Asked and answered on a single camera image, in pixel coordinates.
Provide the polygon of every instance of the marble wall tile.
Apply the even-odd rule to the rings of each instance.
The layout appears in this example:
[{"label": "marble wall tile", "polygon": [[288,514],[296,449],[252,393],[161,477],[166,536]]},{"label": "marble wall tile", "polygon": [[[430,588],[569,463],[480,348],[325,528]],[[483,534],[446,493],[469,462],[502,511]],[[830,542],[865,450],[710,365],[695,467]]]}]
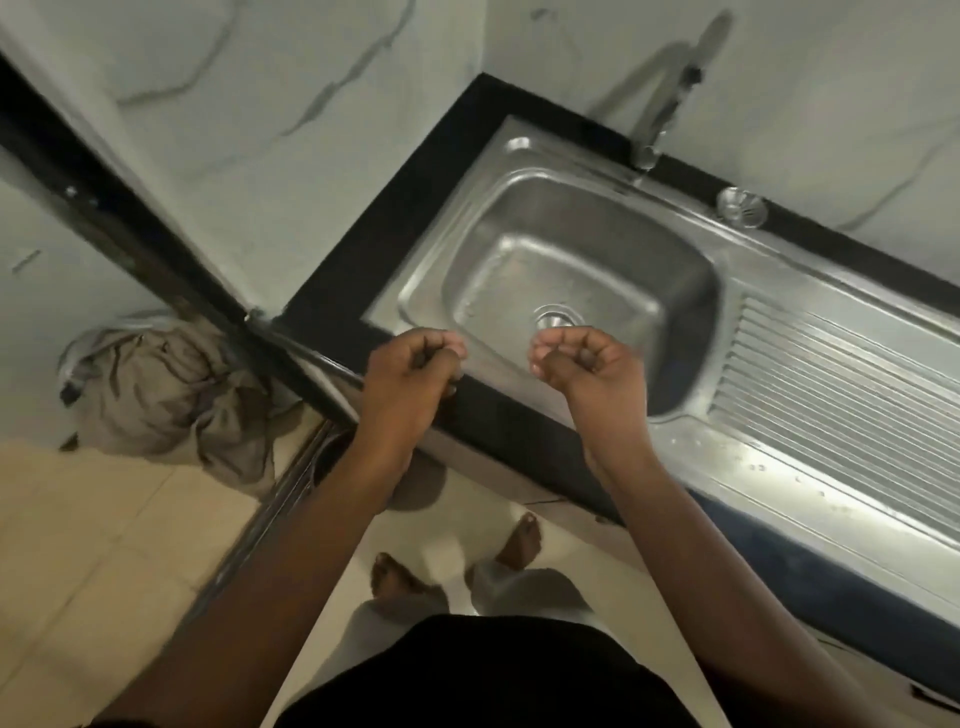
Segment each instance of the marble wall tile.
[{"label": "marble wall tile", "polygon": [[478,73],[485,9],[39,0],[35,12],[95,80],[85,96],[122,120],[91,122],[114,166],[174,190],[201,259],[277,313]]},{"label": "marble wall tile", "polygon": [[630,133],[722,10],[665,150],[960,283],[952,0],[490,0],[485,70]]}]

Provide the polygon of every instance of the stainless steel sink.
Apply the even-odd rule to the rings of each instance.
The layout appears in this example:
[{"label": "stainless steel sink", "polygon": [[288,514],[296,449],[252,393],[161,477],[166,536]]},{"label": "stainless steel sink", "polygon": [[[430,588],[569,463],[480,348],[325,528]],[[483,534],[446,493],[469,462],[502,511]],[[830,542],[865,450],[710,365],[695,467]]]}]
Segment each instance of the stainless steel sink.
[{"label": "stainless steel sink", "polygon": [[567,426],[527,344],[608,330],[675,477],[960,625],[960,321],[513,119],[367,318]]},{"label": "stainless steel sink", "polygon": [[684,399],[716,321],[717,277],[696,248],[616,200],[536,174],[498,190],[454,255],[406,292],[411,320],[435,304],[436,280],[454,327],[519,376],[538,328],[608,331],[643,355],[654,414]]}]

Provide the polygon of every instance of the faucet spout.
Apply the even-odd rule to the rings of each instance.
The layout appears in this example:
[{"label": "faucet spout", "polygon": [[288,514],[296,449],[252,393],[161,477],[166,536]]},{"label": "faucet spout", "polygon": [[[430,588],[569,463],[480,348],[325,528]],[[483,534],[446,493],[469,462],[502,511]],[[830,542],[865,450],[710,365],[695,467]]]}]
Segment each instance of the faucet spout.
[{"label": "faucet spout", "polygon": [[673,92],[663,102],[654,114],[650,127],[634,142],[631,153],[631,163],[635,169],[649,172],[657,165],[662,149],[660,145],[667,132],[673,127],[677,118],[677,111],[696,86],[704,80],[703,70],[693,63],[689,63],[681,71],[680,78],[673,88]]}]

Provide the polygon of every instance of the fingers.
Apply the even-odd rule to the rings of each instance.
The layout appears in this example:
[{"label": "fingers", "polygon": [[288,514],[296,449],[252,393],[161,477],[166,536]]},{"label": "fingers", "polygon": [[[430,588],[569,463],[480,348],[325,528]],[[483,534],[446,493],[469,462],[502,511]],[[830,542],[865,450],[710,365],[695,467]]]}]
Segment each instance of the fingers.
[{"label": "fingers", "polygon": [[578,376],[587,373],[577,362],[557,350],[547,352],[539,361],[532,362],[530,371],[564,394]]},{"label": "fingers", "polygon": [[440,349],[415,376],[426,382],[439,400],[450,383],[460,378],[460,361],[460,355],[453,349]]},{"label": "fingers", "polygon": [[586,351],[601,364],[609,364],[630,351],[605,331],[593,327],[545,328],[534,336],[531,347],[532,358],[535,360],[541,358],[537,356],[538,352],[560,350],[567,353],[576,352],[572,355],[583,356],[580,351]]},{"label": "fingers", "polygon": [[371,354],[371,366],[406,372],[423,366],[436,350],[448,349],[458,359],[467,358],[467,344],[454,331],[412,328],[394,337]]}]

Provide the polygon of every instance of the forearm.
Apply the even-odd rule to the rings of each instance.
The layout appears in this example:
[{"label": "forearm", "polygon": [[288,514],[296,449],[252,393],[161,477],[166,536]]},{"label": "forearm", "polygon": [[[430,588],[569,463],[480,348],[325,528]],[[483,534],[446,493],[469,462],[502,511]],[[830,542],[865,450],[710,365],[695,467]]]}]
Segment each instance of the forearm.
[{"label": "forearm", "polygon": [[611,473],[644,563],[703,662],[828,725],[877,725],[862,690],[784,609],[652,452]]},{"label": "forearm", "polygon": [[207,611],[99,716],[258,726],[396,475],[349,450]]}]

